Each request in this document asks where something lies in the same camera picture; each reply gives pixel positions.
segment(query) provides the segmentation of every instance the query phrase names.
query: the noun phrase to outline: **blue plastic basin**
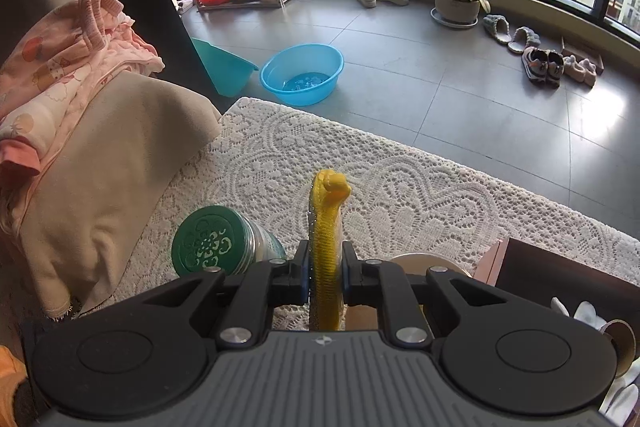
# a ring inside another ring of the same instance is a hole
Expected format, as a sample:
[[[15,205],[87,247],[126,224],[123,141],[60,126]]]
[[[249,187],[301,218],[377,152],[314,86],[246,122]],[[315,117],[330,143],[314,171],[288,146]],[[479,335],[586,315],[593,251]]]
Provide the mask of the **blue plastic basin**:
[[[211,82],[216,86],[216,91],[222,96],[239,94],[251,74],[258,71],[258,66],[254,63],[212,46],[208,42],[194,38],[191,38],[191,42],[209,73]]]
[[[289,105],[311,105],[329,96],[342,73],[340,51],[327,44],[299,44],[271,57],[260,82]]]

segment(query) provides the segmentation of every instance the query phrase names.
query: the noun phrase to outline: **tile floor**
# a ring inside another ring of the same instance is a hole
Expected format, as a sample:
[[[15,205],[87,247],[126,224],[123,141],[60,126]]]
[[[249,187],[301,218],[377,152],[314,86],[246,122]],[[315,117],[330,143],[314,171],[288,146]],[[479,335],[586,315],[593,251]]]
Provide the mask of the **tile floor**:
[[[568,77],[558,90],[540,89],[480,24],[451,30],[430,10],[292,0],[285,10],[191,9],[183,22],[191,36],[258,66],[294,44],[330,43],[344,71],[334,92],[305,110],[487,172],[640,239],[640,78],[611,60],[593,89]],[[559,39],[542,40],[560,49]],[[242,95],[278,101],[257,74]]]

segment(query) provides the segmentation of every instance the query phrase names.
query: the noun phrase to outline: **cardboard tube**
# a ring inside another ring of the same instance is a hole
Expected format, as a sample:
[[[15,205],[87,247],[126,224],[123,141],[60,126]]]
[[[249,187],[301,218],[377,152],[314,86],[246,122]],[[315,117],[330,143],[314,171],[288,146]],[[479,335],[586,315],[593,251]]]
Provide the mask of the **cardboard tube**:
[[[634,330],[625,321],[615,319],[600,328],[600,333],[611,340],[618,357],[616,378],[624,375],[636,357],[636,336]]]

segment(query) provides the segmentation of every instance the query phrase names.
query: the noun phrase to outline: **yellow sponge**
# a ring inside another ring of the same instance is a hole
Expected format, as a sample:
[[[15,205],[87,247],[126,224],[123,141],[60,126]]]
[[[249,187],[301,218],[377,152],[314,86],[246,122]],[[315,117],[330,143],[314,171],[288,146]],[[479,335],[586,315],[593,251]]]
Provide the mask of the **yellow sponge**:
[[[309,328],[336,331],[342,318],[340,261],[342,221],[340,206],[351,194],[344,174],[324,169],[314,178],[309,194],[309,244],[313,280],[309,305]]]

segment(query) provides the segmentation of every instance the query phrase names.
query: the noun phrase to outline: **green lid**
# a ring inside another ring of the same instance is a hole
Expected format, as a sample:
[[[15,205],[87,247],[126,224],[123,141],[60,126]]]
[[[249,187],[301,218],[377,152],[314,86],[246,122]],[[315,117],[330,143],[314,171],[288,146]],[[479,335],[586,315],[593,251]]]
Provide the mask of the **green lid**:
[[[171,259],[178,275],[210,266],[232,274],[245,257],[245,244],[246,230],[238,214],[226,206],[205,206],[178,227]]]

